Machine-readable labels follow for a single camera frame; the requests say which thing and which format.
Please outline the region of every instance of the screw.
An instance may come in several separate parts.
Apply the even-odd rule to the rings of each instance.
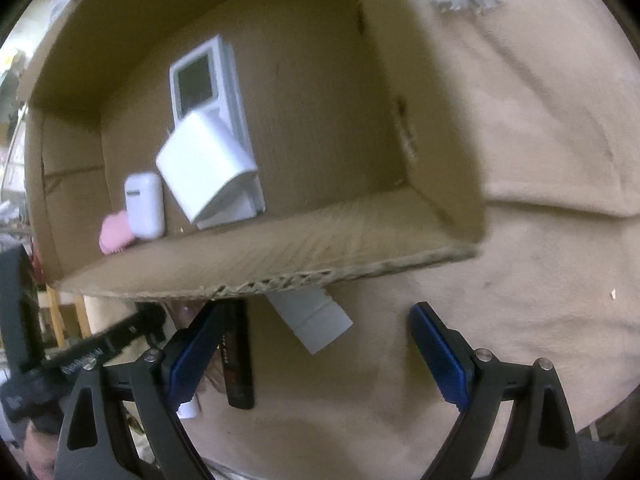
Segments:
[[[541,357],[540,359],[538,359],[538,364],[540,365],[540,368],[546,370],[547,372],[549,370],[552,370],[554,367],[554,364],[546,357]]]
[[[145,353],[145,361],[147,363],[155,363],[162,357],[162,352],[157,348],[152,348],[151,350],[147,350]]]
[[[95,365],[98,364],[98,361],[95,360],[95,357],[92,357],[91,359],[89,359],[82,368],[84,368],[85,370],[89,371],[89,370],[93,370],[95,368]]]
[[[478,350],[476,350],[476,357],[483,363],[488,363],[491,359],[494,358],[494,355],[486,348],[479,348]]]

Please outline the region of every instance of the tan fabric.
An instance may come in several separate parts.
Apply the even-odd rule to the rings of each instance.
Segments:
[[[420,478],[457,411],[407,336],[416,301],[503,360],[550,358],[577,429],[640,382],[633,49],[600,0],[506,0],[443,15],[433,34],[484,158],[483,254],[330,286],[354,325],[315,356],[252,298],[257,405],[234,410],[212,388],[200,397],[202,418],[185,426],[208,460],[267,480]]]

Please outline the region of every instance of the pink brush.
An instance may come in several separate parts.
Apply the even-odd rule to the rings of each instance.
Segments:
[[[102,222],[100,250],[104,254],[119,253],[135,241],[136,237],[129,227],[129,218],[126,211],[108,215]]]

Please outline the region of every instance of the cardboard box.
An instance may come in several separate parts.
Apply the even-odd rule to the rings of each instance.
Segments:
[[[27,186],[56,287],[222,297],[468,258],[478,165],[421,0],[73,0],[23,78]],[[165,189],[168,236],[102,256],[127,175],[174,128],[168,70],[234,48],[267,211],[197,232]]]

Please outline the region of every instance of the blue gripper pad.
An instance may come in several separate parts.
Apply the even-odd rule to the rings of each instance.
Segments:
[[[409,331],[414,339],[422,358],[427,363],[442,397],[447,402],[455,404],[462,412],[471,401],[469,384],[473,372],[460,364],[454,352],[447,345],[441,331],[448,331],[430,307],[423,308],[420,304],[411,307],[409,312]]]

